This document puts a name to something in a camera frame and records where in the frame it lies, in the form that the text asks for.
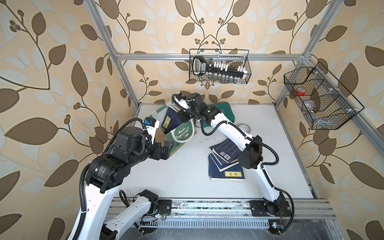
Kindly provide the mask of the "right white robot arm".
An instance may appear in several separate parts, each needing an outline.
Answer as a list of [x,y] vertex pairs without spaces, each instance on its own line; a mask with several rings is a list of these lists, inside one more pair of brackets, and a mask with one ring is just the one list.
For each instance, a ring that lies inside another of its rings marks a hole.
[[266,166],[275,166],[280,158],[275,150],[263,143],[260,136],[252,136],[241,130],[235,123],[217,107],[207,106],[200,94],[194,93],[189,97],[174,94],[172,100],[181,109],[185,118],[195,119],[201,124],[201,131],[205,136],[211,136],[220,131],[231,140],[241,151],[238,162],[242,167],[252,170],[257,183],[262,190],[264,205],[262,211],[269,216],[282,214],[284,207],[290,207],[291,216],[283,227],[272,224],[269,232],[272,235],[282,235],[291,226],[295,216],[295,205],[291,195],[278,187],[270,179]]

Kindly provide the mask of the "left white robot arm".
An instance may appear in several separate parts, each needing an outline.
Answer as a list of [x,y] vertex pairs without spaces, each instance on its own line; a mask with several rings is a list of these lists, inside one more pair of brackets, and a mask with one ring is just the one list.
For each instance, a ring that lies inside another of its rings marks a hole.
[[158,219],[162,210],[158,204],[159,196],[143,190],[117,217],[105,220],[115,193],[132,167],[147,159],[167,160],[173,147],[169,141],[155,142],[147,126],[120,129],[106,151],[86,165],[81,173],[81,208],[69,238],[118,240],[144,217]]

